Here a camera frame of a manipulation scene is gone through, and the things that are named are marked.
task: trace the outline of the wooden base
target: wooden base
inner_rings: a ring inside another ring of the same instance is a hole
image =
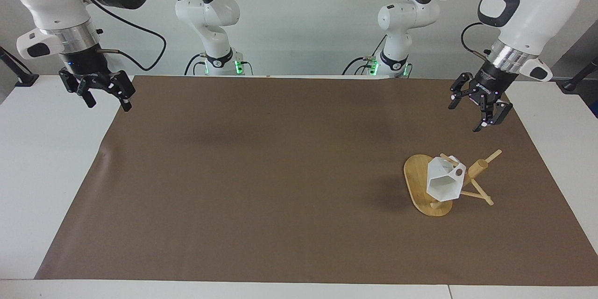
[[[403,169],[407,188],[409,189],[413,205],[415,205],[417,210],[427,216],[445,216],[453,209],[453,201],[438,203],[438,201],[426,192],[427,164],[430,161],[432,161],[432,157],[423,154],[412,156],[407,160]]]

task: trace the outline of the cable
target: cable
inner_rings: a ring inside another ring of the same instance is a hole
[[[152,35],[155,35],[157,37],[159,37],[162,42],[164,43],[164,46],[162,47],[162,51],[160,52],[160,55],[158,56],[158,58],[156,58],[156,60],[154,61],[154,63],[152,65],[150,65],[149,67],[145,68],[142,67],[141,64],[139,64],[139,62],[135,61],[131,56],[128,56],[128,54],[125,54],[124,52],[118,52],[118,53],[114,53],[114,54],[121,54],[125,57],[127,57],[129,60],[133,61],[133,63],[135,63],[135,65],[137,65],[137,67],[139,67],[139,69],[143,70],[143,71],[150,71],[151,69],[153,69],[156,64],[158,64],[158,62],[160,62],[160,60],[162,60],[162,56],[164,56],[164,52],[166,51],[166,39],[164,38],[164,36],[160,35],[159,33],[156,33],[155,31],[152,31],[150,29],[147,28],[143,28],[141,26],[138,26],[132,22],[129,22],[123,18],[121,18],[120,16],[114,14],[113,12],[107,10],[106,8],[104,8],[102,5],[100,5],[96,0],[90,0],[92,3],[94,3],[94,5],[96,5],[99,9],[101,9],[103,12],[105,12],[106,14],[110,15],[111,17],[115,18],[116,20],[119,20],[121,22],[124,22],[126,24],[128,24],[129,26],[139,29],[141,31],[145,31],[146,33],[150,33]]]
[[[193,76],[195,76],[195,67],[197,67],[198,64],[206,65],[205,62],[197,62],[196,64],[193,64]]]
[[[16,63],[18,63],[19,65],[21,65],[21,67],[23,67],[23,69],[25,69],[28,73],[30,73],[31,75],[33,75],[34,73],[32,71],[30,71],[30,69],[27,67],[27,65],[25,65],[23,62],[21,62],[21,60],[19,60],[18,58],[16,58],[13,54],[11,54],[8,50],[4,49],[4,52],[13,59],[13,61],[15,61]]]
[[[189,68],[191,67],[191,64],[193,63],[193,61],[195,61],[196,58],[201,57],[202,55],[203,55],[203,53],[197,54],[189,60],[189,63],[187,63],[187,67],[185,68],[185,73],[183,74],[183,76],[186,76],[186,73],[189,71]]]
[[[356,62],[363,61],[363,60],[364,60],[363,57],[357,57],[357,58],[355,58],[353,61],[351,61],[351,63],[349,63],[347,65],[346,68],[344,68],[344,71],[342,72],[342,75],[344,76],[344,74],[347,73],[347,71],[351,67],[351,65],[355,64]]]
[[[241,62],[241,64],[248,64],[249,68],[251,69],[251,75],[252,76],[254,75],[254,67],[251,65],[251,63],[249,63],[249,62]]]
[[[382,40],[380,40],[380,43],[378,43],[378,46],[375,48],[374,52],[372,52],[372,57],[374,57],[374,55],[378,51],[378,48],[380,48],[380,46],[382,45],[382,42],[384,42],[384,39],[386,39],[387,37],[388,37],[388,35],[384,35],[382,37]],[[365,71],[365,69],[361,70],[361,74],[360,75],[363,75],[364,71]]]
[[[476,51],[476,50],[472,50],[470,49],[466,44],[465,44],[465,33],[474,26],[480,26],[483,25],[482,22],[476,22],[473,24],[470,24],[469,26],[465,27],[465,29],[463,29],[463,32],[461,33],[461,45],[463,45],[463,48],[465,48],[465,50],[469,51],[470,53],[474,54],[477,57],[480,57],[482,60],[485,60],[485,56],[483,54],[481,54],[481,52]]]
[[[358,67],[357,70],[355,71],[355,73],[353,73],[353,75],[357,75],[357,72],[359,71],[359,69],[363,68],[363,70],[361,70],[361,75],[363,75],[363,71],[365,71],[366,68],[369,68],[370,66],[368,64],[366,65],[361,65],[361,67]]]

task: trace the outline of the white table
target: white table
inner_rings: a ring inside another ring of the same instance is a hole
[[[352,78],[352,76],[326,76]],[[508,91],[577,220],[598,250],[598,120],[552,83]],[[598,298],[593,288],[31,280],[92,165],[118,108],[95,94],[87,109],[57,76],[16,88],[0,105],[0,298]]]

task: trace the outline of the white wall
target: white wall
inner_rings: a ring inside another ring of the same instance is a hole
[[[28,11],[18,0],[0,0],[0,45],[14,52],[14,42],[33,28]],[[149,0],[136,11],[114,11],[125,18],[155,29],[167,38],[169,48],[162,63],[151,74],[181,74],[190,56],[203,51],[199,38],[175,16],[177,0]],[[376,17],[383,5],[403,0],[237,0],[241,21],[227,28],[231,43],[245,54],[260,75],[339,74],[353,58],[370,54],[383,32]],[[478,58],[461,48],[459,35],[466,24],[476,22],[479,0],[448,0],[441,3],[440,20],[431,27],[412,32],[414,48],[410,61],[413,75],[455,78],[463,71],[477,71]],[[574,18],[551,41],[544,60],[554,64],[598,18],[595,0],[583,0]],[[119,48],[143,64],[150,64],[160,41],[109,18],[89,7],[98,28],[103,28],[102,46]],[[489,48],[498,32],[475,27],[468,43]],[[127,60],[111,57],[113,70],[140,73]],[[28,62],[39,73],[56,73],[58,57]]]

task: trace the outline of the white robot link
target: white robot link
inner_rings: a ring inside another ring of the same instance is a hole
[[[430,26],[440,16],[438,0],[408,0],[382,7],[378,25],[388,35],[384,48],[376,52],[370,73],[401,77],[412,46],[410,29]]]
[[[107,7],[120,7],[126,9],[137,9],[146,0],[21,0],[21,3],[31,12],[36,28],[22,35],[17,39],[19,54],[25,59],[59,54],[64,62],[64,68],[59,72],[60,77],[70,93],[77,93],[83,97],[89,107],[96,104],[90,93],[90,89],[99,89],[114,95],[121,102],[122,108],[130,110],[130,97],[135,93],[135,88],[124,71],[111,72],[107,66],[106,53],[119,53],[119,50],[104,50],[99,45],[100,29],[96,29],[92,19],[86,10],[89,3],[96,3]],[[207,25],[217,26],[234,24],[239,19],[239,7],[232,0],[203,0],[211,3],[211,6],[199,13],[190,13],[189,20],[194,21],[193,14],[198,15],[198,22],[206,22]],[[130,22],[126,22],[136,28],[141,28]],[[204,39],[207,54],[211,57],[220,58],[235,52],[230,45],[226,47],[228,38],[226,33],[216,27],[209,27],[215,35],[212,38]],[[166,48],[166,40],[161,37]],[[143,70],[154,67],[156,62]],[[221,69],[224,69],[226,62],[222,62]]]
[[[455,109],[463,97],[468,97],[482,114],[474,132],[500,124],[513,107],[501,97],[518,75],[541,81],[553,77],[539,55],[573,15],[579,1],[481,0],[480,22],[500,29],[500,36],[487,50],[478,73],[462,73],[455,81],[449,109]],[[468,82],[468,89],[463,90]]]
[[[234,0],[178,0],[175,6],[179,20],[199,34],[205,53],[208,75],[242,75],[243,54],[230,46],[221,27],[239,22],[241,11]]]

